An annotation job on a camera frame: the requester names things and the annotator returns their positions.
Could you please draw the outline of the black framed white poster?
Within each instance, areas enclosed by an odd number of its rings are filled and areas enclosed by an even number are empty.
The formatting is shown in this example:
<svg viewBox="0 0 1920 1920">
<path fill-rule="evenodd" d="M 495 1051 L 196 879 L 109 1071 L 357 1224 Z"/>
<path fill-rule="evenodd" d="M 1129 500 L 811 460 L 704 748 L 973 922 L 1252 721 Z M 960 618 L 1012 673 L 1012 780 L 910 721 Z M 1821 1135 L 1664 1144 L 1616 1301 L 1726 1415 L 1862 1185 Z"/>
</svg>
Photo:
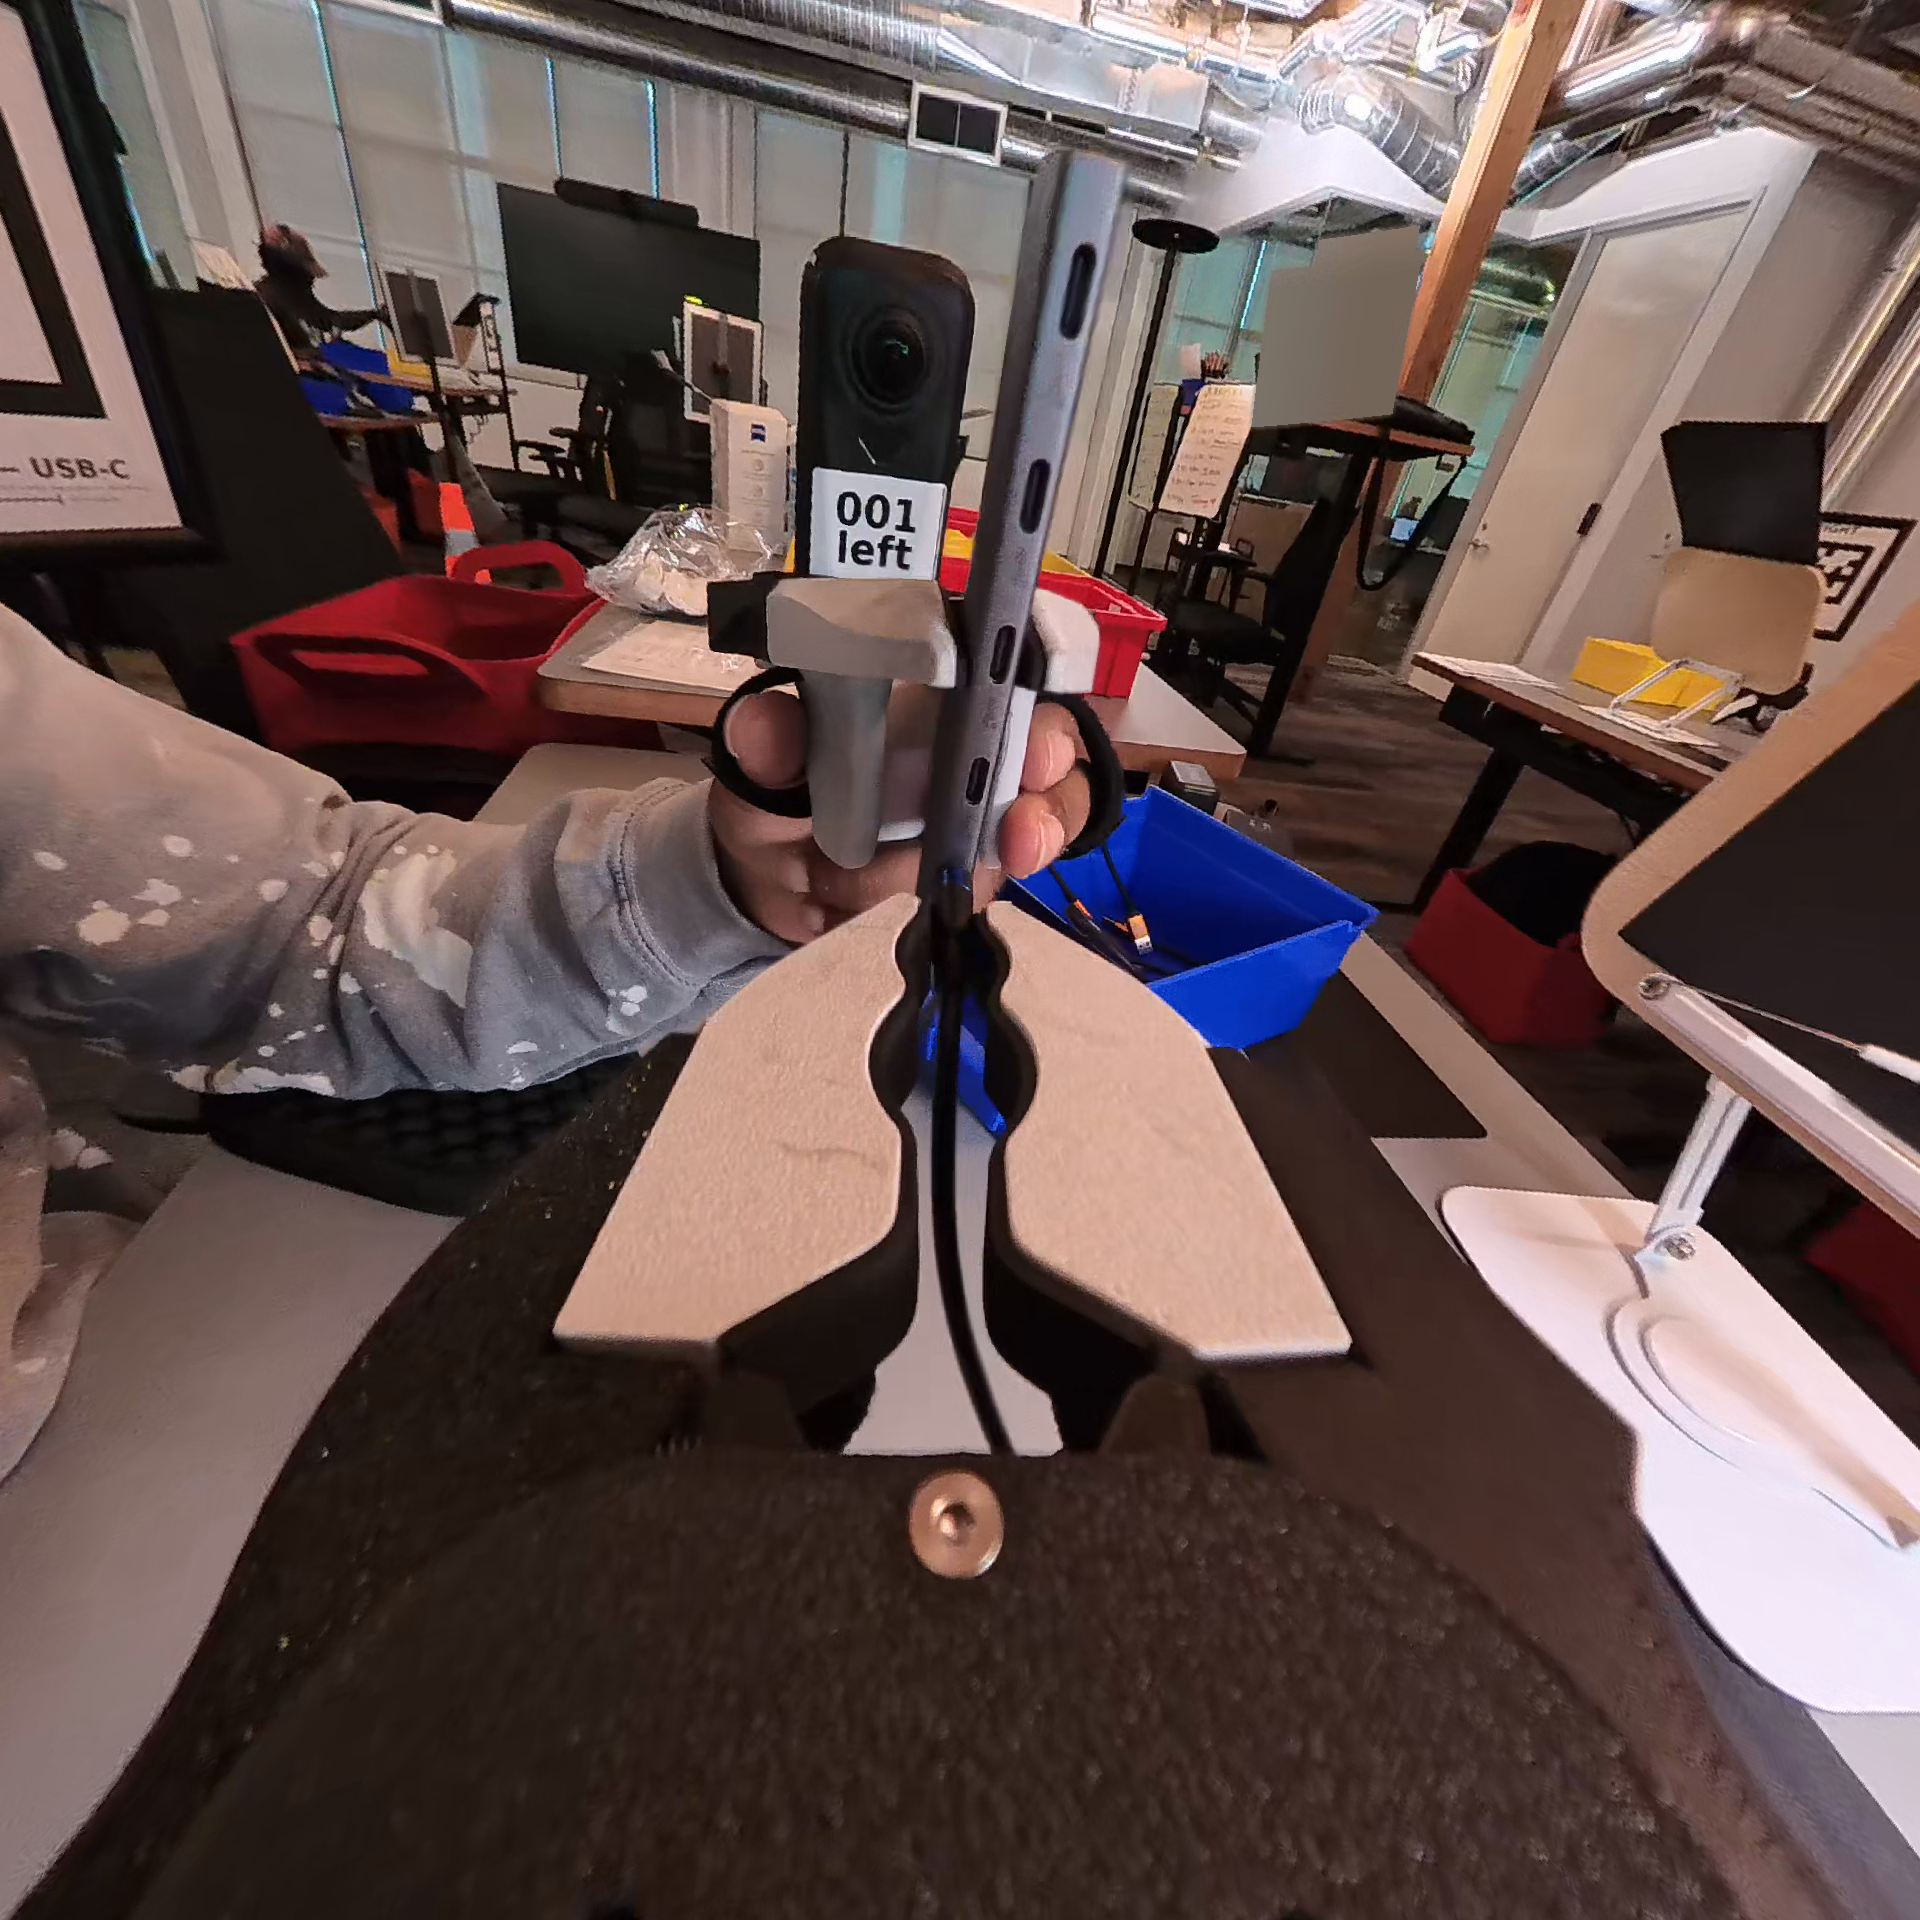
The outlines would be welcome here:
<svg viewBox="0 0 1920 1920">
<path fill-rule="evenodd" d="M 206 483 L 76 5 L 0 5 L 0 268 L 3 561 L 206 556 Z"/>
</svg>

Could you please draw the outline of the black office chair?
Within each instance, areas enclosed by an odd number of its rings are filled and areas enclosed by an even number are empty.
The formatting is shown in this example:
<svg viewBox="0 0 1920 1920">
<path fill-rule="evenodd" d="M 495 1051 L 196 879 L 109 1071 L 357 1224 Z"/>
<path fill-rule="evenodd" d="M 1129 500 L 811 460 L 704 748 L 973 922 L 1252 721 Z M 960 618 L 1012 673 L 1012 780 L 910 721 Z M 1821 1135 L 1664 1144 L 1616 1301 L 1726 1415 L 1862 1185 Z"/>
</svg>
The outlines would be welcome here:
<svg viewBox="0 0 1920 1920">
<path fill-rule="evenodd" d="M 1148 647 L 1165 682 L 1200 682 L 1208 701 L 1225 691 L 1225 669 L 1273 666 L 1277 647 L 1307 634 L 1307 561 L 1313 503 L 1237 500 L 1237 541 L 1208 529 L 1172 529 L 1165 612 L 1166 631 Z"/>
<path fill-rule="evenodd" d="M 621 546 L 656 512 L 713 503 L 713 432 L 687 416 L 687 384 L 664 351 L 589 374 L 582 409 L 546 443 L 516 443 L 516 529 L 565 546 Z"/>
</svg>

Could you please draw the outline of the white paper sheet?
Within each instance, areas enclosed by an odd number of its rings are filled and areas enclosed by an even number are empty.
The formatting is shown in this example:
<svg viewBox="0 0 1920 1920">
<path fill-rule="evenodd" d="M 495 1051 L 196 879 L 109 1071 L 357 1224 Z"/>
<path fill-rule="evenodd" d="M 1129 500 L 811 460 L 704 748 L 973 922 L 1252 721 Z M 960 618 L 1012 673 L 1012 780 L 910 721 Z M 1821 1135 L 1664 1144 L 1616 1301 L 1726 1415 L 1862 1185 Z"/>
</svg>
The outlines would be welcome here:
<svg viewBox="0 0 1920 1920">
<path fill-rule="evenodd" d="M 760 655 L 718 652 L 704 625 L 647 618 L 589 652 L 593 673 L 664 689 L 664 691 L 732 691 L 760 673 Z"/>
</svg>

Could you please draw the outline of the white tablet stand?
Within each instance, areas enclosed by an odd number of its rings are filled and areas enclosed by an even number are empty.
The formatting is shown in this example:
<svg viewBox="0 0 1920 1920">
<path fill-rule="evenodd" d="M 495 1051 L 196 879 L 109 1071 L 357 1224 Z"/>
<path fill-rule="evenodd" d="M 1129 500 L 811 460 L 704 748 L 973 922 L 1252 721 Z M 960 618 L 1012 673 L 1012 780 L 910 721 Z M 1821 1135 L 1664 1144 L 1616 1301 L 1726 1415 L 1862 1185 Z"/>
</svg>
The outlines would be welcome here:
<svg viewBox="0 0 1920 1920">
<path fill-rule="evenodd" d="M 1916 1228 L 1916 1138 L 1779 1039 L 1862 1061 L 1876 1092 L 1916 1085 L 1916 1057 L 1765 1022 L 1671 974 L 1644 974 L 1634 998 L 1713 1071 L 1664 1199 L 1448 1185 L 1446 1228 L 1634 1426 L 1634 1509 L 1695 1621 L 1821 1713 L 1916 1713 L 1920 1449 L 1701 1228 L 1753 1111 Z"/>
</svg>

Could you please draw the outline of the grey usb hub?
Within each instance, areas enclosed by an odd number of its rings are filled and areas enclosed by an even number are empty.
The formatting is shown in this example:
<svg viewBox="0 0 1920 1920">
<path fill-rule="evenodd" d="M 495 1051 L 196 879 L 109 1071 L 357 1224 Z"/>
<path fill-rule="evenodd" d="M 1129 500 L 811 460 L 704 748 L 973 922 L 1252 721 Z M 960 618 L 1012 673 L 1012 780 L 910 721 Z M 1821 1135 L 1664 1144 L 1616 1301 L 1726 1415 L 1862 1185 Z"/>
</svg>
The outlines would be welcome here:
<svg viewBox="0 0 1920 1920">
<path fill-rule="evenodd" d="M 973 512 L 973 568 L 954 612 L 954 689 L 943 691 L 936 732 L 924 901 L 936 901 L 943 861 L 973 873 L 973 861 L 999 850 L 983 837 L 983 732 L 994 726 L 986 647 L 999 631 L 1024 631 L 1041 596 L 1118 207 L 1119 166 L 1093 153 L 1053 153 L 1028 196 L 1014 309 Z"/>
</svg>

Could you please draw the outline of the grey monitor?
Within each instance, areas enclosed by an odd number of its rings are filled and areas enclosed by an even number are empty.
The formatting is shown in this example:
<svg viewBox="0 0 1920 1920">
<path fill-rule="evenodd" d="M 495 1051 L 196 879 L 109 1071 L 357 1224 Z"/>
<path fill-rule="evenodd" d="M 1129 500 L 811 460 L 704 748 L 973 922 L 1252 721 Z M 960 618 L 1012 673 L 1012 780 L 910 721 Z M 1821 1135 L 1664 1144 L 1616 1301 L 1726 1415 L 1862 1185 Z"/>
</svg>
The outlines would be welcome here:
<svg viewBox="0 0 1920 1920">
<path fill-rule="evenodd" d="M 1307 267 L 1273 268 L 1252 430 L 1392 416 L 1421 268 L 1421 222 L 1321 236 Z"/>
</svg>

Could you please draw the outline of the black white marker poster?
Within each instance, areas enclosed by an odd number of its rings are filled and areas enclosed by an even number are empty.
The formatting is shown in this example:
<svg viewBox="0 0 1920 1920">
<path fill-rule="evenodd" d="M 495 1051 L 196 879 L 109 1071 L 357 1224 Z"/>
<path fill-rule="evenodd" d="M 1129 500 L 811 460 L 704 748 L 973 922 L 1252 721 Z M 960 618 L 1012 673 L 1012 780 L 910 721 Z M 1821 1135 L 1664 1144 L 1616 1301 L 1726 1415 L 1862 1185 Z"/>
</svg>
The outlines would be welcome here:
<svg viewBox="0 0 1920 1920">
<path fill-rule="evenodd" d="M 1901 546 L 1916 541 L 1916 518 L 1865 518 L 1865 512 L 1821 512 L 1813 568 L 1821 568 L 1821 612 L 1813 641 L 1840 647 Z"/>
</svg>

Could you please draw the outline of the blue plastic bin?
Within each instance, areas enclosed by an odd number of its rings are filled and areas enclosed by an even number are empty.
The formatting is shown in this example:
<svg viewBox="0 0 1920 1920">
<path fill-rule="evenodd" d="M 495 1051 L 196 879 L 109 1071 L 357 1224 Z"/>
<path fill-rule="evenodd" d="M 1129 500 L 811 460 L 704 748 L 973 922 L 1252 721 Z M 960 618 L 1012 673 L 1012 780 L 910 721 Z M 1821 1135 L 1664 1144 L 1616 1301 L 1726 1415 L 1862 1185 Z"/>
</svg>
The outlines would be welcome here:
<svg viewBox="0 0 1920 1920">
<path fill-rule="evenodd" d="M 1132 943 L 1118 942 L 1129 943 L 1129 968 L 1219 1051 L 1289 1036 L 1375 922 L 1344 884 L 1165 786 L 1119 807 L 1111 850 L 1165 951 L 1165 961 L 1146 968 Z M 1057 871 L 1093 916 L 1119 916 L 1098 850 Z M 1006 879 L 1006 907 L 1086 951 L 1065 922 L 1053 873 Z"/>
</svg>

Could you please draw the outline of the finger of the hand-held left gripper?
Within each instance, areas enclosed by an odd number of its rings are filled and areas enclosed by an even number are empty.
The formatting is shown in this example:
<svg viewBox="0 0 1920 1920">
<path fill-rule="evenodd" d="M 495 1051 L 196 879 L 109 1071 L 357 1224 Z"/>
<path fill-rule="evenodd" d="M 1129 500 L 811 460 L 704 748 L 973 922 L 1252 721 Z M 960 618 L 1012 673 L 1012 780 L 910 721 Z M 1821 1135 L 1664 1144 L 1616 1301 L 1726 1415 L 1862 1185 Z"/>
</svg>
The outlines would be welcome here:
<svg viewBox="0 0 1920 1920">
<path fill-rule="evenodd" d="M 1057 707 L 1073 718 L 1073 732 L 1086 748 L 1086 780 L 1093 780 L 1093 822 L 1082 848 L 1098 848 L 1111 834 L 1111 732 L 1093 718 L 1093 669 L 1098 669 L 1098 625 L 1086 607 L 1065 596 L 1035 596 L 1035 612 L 1024 631 L 999 631 L 986 647 L 986 689 L 994 689 L 994 726 L 986 748 L 986 795 L 983 795 L 983 837 L 999 848 L 1006 809 L 1024 795 L 1024 760 L 1028 726 L 1041 707 Z"/>
<path fill-rule="evenodd" d="M 954 641 L 936 579 L 779 579 L 768 666 L 801 669 L 811 837 L 832 871 L 924 837 Z"/>
</svg>

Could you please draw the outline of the wooden pillar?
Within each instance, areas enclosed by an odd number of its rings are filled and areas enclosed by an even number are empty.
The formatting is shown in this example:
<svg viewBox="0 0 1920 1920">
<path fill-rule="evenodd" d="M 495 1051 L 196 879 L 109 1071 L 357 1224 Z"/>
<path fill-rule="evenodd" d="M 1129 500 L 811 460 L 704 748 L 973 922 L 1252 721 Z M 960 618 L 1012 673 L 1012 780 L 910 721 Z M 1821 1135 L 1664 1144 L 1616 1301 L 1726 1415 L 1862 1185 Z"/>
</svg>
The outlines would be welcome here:
<svg viewBox="0 0 1920 1920">
<path fill-rule="evenodd" d="M 1523 153 L 1539 132 L 1539 114 L 1547 98 L 1547 85 L 1566 56 L 1566 41 L 1579 28 L 1579 0 L 1517 0 L 1493 71 L 1478 88 L 1471 138 L 1463 149 L 1463 166 L 1448 177 L 1446 215 L 1427 249 L 1427 268 L 1417 285 L 1411 335 L 1405 335 L 1405 370 L 1396 395 L 1405 402 L 1432 402 L 1448 338 L 1463 327 L 1471 274 L 1483 267 L 1483 249 L 1504 222 L 1504 207 L 1523 177 Z"/>
</svg>

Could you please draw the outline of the person's left forearm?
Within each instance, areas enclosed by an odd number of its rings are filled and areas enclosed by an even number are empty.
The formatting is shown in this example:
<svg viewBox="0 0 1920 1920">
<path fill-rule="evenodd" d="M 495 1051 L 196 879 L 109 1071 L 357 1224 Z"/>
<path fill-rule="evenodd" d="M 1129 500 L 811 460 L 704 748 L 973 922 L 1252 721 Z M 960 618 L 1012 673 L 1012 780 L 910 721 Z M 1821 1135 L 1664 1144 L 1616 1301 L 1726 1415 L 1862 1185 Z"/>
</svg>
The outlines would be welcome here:
<svg viewBox="0 0 1920 1920">
<path fill-rule="evenodd" d="M 344 800 L 0 625 L 0 1008 L 188 1092 L 521 1092 L 700 1028 L 787 943 L 713 780 L 527 829 Z"/>
</svg>

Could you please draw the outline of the red plastic bin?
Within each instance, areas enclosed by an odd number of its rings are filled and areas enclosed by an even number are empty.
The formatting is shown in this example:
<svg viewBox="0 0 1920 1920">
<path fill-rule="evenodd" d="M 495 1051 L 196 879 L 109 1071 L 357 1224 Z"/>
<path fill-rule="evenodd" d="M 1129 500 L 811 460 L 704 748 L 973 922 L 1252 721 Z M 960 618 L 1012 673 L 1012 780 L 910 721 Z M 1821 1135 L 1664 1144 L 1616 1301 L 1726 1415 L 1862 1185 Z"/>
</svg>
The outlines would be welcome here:
<svg viewBox="0 0 1920 1920">
<path fill-rule="evenodd" d="M 1825 1275 L 1862 1322 L 1899 1351 L 1920 1345 L 1920 1237 L 1876 1204 L 1854 1199 L 1800 1244 L 1807 1271 Z"/>
<path fill-rule="evenodd" d="M 973 568 L 973 512 L 953 503 L 943 512 L 943 556 L 938 556 L 938 585 L 960 596 Z M 1138 607 L 1119 596 L 1118 607 L 1093 612 L 1098 631 L 1098 666 L 1093 666 L 1093 701 L 1132 701 L 1132 673 L 1146 647 L 1165 634 L 1165 612 Z"/>
</svg>

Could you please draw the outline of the white flip chart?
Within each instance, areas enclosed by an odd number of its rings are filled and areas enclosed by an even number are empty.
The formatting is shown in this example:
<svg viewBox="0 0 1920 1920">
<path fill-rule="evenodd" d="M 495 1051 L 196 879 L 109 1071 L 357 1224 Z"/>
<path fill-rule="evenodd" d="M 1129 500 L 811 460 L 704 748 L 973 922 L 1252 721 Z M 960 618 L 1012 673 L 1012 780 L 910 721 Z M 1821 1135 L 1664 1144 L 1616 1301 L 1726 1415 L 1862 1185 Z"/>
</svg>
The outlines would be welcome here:
<svg viewBox="0 0 1920 1920">
<path fill-rule="evenodd" d="M 1225 503 L 1252 423 L 1257 423 L 1252 384 L 1206 384 L 1187 409 L 1187 432 L 1165 478 L 1156 512 L 1208 520 Z"/>
</svg>

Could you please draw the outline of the black textured pad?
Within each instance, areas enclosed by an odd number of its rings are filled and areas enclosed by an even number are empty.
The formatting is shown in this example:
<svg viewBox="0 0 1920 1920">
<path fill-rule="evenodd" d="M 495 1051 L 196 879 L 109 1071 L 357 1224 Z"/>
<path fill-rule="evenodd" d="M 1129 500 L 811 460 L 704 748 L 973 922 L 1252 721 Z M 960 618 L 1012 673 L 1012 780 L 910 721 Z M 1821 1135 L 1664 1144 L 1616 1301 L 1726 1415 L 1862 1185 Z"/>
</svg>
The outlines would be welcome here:
<svg viewBox="0 0 1920 1920">
<path fill-rule="evenodd" d="M 344 1199 L 476 1216 L 546 1138 L 589 1118 L 634 1057 L 508 1092 L 202 1092 L 217 1150 Z"/>
</svg>

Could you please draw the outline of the black standing desk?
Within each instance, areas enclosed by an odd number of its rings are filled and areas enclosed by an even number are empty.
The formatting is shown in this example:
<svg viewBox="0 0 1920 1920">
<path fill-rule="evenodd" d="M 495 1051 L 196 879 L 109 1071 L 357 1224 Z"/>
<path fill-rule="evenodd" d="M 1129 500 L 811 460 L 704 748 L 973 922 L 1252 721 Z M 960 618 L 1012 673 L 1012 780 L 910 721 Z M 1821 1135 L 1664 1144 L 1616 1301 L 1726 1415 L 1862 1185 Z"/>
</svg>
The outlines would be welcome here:
<svg viewBox="0 0 1920 1920">
<path fill-rule="evenodd" d="M 1252 760 L 1273 754 L 1273 726 L 1286 701 L 1307 666 L 1307 634 L 1321 612 L 1344 607 L 1351 596 L 1375 596 L 1368 573 L 1375 529 L 1405 462 L 1469 462 L 1471 432 L 1469 423 L 1396 402 L 1384 416 L 1338 416 L 1338 423 L 1289 423 L 1257 430 L 1252 453 L 1329 453 L 1338 462 L 1334 493 L 1307 503 L 1303 534 L 1289 553 L 1262 573 L 1262 618 L 1273 634 L 1269 689 L 1252 709 Z"/>
</svg>

